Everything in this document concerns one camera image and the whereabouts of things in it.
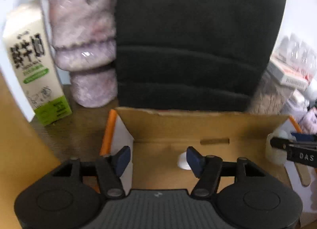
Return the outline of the milk carton green white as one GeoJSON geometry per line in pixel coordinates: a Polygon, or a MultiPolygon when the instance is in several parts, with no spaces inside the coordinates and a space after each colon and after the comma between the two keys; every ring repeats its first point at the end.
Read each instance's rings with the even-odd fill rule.
{"type": "Polygon", "coordinates": [[[35,116],[49,125],[72,114],[54,65],[41,0],[15,8],[3,41],[16,78],[35,116]]]}

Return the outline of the red cardboard box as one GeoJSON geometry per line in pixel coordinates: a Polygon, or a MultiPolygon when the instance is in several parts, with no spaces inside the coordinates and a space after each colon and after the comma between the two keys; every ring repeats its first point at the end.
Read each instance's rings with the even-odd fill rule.
{"type": "Polygon", "coordinates": [[[314,168],[290,161],[275,165],[265,156],[267,136],[279,131],[298,132],[300,127],[290,116],[120,107],[109,112],[100,154],[115,154],[125,145],[131,148],[132,161],[122,176],[125,190],[191,190],[195,176],[177,164],[189,146],[225,161],[244,156],[307,201],[316,190],[314,168]]]}

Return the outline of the white tin box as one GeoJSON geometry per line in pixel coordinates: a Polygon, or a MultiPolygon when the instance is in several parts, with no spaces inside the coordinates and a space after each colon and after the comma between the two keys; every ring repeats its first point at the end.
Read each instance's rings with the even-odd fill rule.
{"type": "Polygon", "coordinates": [[[298,91],[295,90],[281,108],[282,115],[289,115],[299,122],[308,112],[309,101],[298,91]]]}

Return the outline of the clear container of nuts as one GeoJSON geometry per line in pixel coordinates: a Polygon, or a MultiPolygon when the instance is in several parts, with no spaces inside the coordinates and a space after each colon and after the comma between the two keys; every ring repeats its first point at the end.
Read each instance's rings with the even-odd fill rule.
{"type": "Polygon", "coordinates": [[[294,88],[281,85],[268,71],[260,79],[247,112],[260,115],[279,115],[294,88]]]}

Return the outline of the purple knitted scrunchie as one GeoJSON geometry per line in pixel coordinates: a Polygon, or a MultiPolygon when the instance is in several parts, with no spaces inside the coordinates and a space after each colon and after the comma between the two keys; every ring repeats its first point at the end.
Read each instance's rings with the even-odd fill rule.
{"type": "Polygon", "coordinates": [[[310,109],[300,120],[299,126],[305,134],[317,133],[317,110],[316,107],[310,109]]]}

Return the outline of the water bottle right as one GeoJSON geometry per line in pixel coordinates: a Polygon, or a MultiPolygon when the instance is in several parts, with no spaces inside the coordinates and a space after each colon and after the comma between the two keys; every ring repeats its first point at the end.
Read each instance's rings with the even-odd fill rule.
{"type": "Polygon", "coordinates": [[[306,73],[308,81],[311,81],[316,74],[316,53],[313,49],[307,54],[306,73]]]}

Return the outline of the white red book box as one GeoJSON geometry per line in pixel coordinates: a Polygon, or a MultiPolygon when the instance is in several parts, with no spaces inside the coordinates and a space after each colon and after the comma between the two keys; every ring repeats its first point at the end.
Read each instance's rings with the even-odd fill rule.
{"type": "Polygon", "coordinates": [[[276,58],[270,57],[266,70],[271,74],[280,85],[292,87],[304,91],[308,87],[308,80],[292,67],[276,58]]]}

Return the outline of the white round cap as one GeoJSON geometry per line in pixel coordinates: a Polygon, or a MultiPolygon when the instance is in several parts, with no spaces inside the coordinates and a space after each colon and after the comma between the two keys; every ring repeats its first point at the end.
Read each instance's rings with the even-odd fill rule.
{"type": "Polygon", "coordinates": [[[186,159],[186,152],[183,152],[182,154],[178,156],[177,165],[180,169],[187,170],[187,171],[191,170],[191,167],[188,164],[186,159]]]}

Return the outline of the yellow thermos jug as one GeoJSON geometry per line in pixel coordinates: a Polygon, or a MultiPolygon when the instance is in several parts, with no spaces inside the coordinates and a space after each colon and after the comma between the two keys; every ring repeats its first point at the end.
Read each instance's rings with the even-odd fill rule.
{"type": "Polygon", "coordinates": [[[1,77],[1,228],[20,228],[14,214],[18,194],[60,162],[17,106],[1,77]]]}

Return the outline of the black paper shopping bag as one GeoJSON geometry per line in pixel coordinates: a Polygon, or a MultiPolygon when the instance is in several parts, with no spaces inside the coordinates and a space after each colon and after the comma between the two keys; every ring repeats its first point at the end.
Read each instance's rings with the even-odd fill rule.
{"type": "Polygon", "coordinates": [[[286,0],[117,0],[116,75],[123,107],[248,109],[286,0]]]}

